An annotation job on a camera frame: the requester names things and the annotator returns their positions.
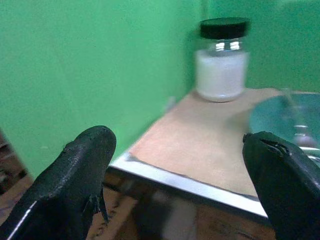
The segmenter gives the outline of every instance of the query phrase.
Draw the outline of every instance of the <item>green wall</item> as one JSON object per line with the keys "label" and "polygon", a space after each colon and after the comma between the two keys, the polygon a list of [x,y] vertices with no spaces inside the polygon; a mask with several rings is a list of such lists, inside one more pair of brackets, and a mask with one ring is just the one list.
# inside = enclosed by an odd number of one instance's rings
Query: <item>green wall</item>
{"label": "green wall", "polygon": [[210,0],[209,9],[252,19],[248,87],[320,92],[319,0]]}
{"label": "green wall", "polygon": [[0,127],[32,175],[84,129],[106,125],[116,156],[193,86],[195,29],[252,19],[247,86],[320,91],[320,1],[4,0]]}
{"label": "green wall", "polygon": [[4,0],[0,127],[33,176],[84,129],[116,156],[193,85],[200,1]]}

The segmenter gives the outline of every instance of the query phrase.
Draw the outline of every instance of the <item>metal spoon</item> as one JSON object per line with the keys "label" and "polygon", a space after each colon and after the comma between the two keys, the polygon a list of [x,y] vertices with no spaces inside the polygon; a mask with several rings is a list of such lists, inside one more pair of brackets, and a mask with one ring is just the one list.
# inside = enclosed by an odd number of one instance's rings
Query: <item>metal spoon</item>
{"label": "metal spoon", "polygon": [[282,88],[282,92],[284,93],[288,105],[292,109],[293,119],[295,121],[295,134],[293,141],[311,160],[320,164],[320,149],[318,147],[318,143],[310,135],[305,118],[292,98],[291,90],[289,88]]}

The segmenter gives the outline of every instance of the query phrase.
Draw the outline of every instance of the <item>white powder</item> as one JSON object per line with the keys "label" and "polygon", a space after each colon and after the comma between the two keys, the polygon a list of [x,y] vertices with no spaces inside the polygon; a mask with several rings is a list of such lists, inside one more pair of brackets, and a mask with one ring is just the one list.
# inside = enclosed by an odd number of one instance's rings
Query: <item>white powder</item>
{"label": "white powder", "polygon": [[231,52],[225,56],[211,56],[207,50],[196,52],[197,92],[214,102],[227,102],[238,97],[245,87],[249,54]]}

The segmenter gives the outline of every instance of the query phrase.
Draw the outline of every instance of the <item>glass jar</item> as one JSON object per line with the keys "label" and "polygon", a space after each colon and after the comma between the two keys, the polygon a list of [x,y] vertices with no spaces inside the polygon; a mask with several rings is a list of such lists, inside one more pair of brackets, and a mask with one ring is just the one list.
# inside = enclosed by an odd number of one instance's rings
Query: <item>glass jar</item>
{"label": "glass jar", "polygon": [[200,23],[196,59],[196,90],[213,102],[236,99],[245,89],[249,54],[243,37],[249,20],[242,17],[214,18]]}

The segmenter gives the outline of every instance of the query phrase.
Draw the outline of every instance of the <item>black lid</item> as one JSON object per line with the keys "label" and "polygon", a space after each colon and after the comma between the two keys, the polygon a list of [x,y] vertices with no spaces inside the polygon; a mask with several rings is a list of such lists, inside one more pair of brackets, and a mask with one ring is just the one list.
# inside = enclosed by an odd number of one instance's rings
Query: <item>black lid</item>
{"label": "black lid", "polygon": [[244,17],[221,17],[200,22],[200,35],[206,39],[235,39],[246,35],[250,20]]}

